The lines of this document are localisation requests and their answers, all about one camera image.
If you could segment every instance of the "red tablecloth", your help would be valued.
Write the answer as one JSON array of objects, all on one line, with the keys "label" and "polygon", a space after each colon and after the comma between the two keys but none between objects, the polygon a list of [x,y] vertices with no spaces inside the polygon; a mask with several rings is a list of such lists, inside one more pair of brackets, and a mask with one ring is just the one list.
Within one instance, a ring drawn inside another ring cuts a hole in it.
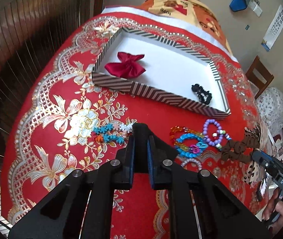
[{"label": "red tablecloth", "polygon": [[[97,16],[69,37],[51,59],[16,119],[1,180],[2,216],[10,222],[18,221],[75,168],[90,171],[115,158],[121,146],[93,141],[89,134],[94,125],[138,121],[146,123],[167,143],[173,126],[202,130],[207,119],[204,115],[90,84],[89,65],[95,62],[110,33],[120,26],[166,36],[211,58],[222,77],[231,108],[231,115],[220,123],[233,139],[242,140],[244,128],[252,128],[259,121],[240,65],[221,49],[181,28],[135,14]],[[220,161],[220,153],[213,147],[208,148],[201,161],[203,168],[213,172],[254,214],[265,205],[257,202],[256,188],[243,182],[245,164]],[[197,170],[190,164],[187,168]],[[136,232],[136,225],[142,228],[141,232]],[[167,238],[168,230],[167,193],[152,191],[147,175],[136,174],[131,191],[115,191],[112,238]]]}]

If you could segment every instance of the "wooden frame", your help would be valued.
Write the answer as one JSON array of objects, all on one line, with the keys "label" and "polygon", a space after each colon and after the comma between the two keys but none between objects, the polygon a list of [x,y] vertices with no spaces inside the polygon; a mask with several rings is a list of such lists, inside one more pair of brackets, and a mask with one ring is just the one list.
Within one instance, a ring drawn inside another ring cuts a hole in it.
[{"label": "wooden frame", "polygon": [[[253,70],[256,69],[266,80],[266,83],[263,83],[254,73]],[[259,89],[258,93],[255,95],[257,99],[263,91],[269,86],[269,84],[274,79],[274,76],[266,69],[266,67],[261,63],[260,58],[256,56],[250,68],[246,72],[246,76],[250,82],[252,82]]]}]

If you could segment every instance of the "silver screw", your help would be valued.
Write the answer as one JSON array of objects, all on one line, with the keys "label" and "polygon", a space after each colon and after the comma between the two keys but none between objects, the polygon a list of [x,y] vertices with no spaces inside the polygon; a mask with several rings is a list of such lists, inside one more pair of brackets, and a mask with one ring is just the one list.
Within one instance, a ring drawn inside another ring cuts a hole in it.
[{"label": "silver screw", "polygon": [[163,164],[164,164],[164,166],[171,166],[172,160],[169,160],[169,159],[163,160]]},{"label": "silver screw", "polygon": [[80,177],[82,173],[83,173],[83,171],[79,170],[79,169],[76,169],[76,170],[72,171],[72,175],[74,177]]},{"label": "silver screw", "polygon": [[117,160],[117,159],[111,160],[111,165],[112,166],[117,166],[119,164],[120,164],[120,160]]},{"label": "silver screw", "polygon": [[201,170],[200,171],[200,174],[203,176],[203,177],[208,177],[210,175],[210,172],[208,170]]}]

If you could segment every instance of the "eye chart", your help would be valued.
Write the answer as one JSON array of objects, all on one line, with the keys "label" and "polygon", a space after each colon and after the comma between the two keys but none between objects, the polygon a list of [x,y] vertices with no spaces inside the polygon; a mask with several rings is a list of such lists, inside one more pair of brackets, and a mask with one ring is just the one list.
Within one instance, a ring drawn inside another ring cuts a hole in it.
[{"label": "eye chart", "polygon": [[282,5],[280,5],[261,43],[261,45],[265,48],[266,51],[269,51],[271,49],[277,37],[279,36],[282,28],[283,28],[283,7]]}]

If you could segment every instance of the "red satin bow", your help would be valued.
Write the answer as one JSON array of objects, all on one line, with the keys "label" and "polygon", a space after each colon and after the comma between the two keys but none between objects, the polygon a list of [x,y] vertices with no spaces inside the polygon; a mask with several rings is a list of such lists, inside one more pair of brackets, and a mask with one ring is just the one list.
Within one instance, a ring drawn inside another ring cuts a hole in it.
[{"label": "red satin bow", "polygon": [[146,70],[136,61],[144,58],[145,55],[132,55],[125,52],[118,52],[117,57],[121,63],[107,63],[105,69],[114,76],[121,78],[135,78]]}]

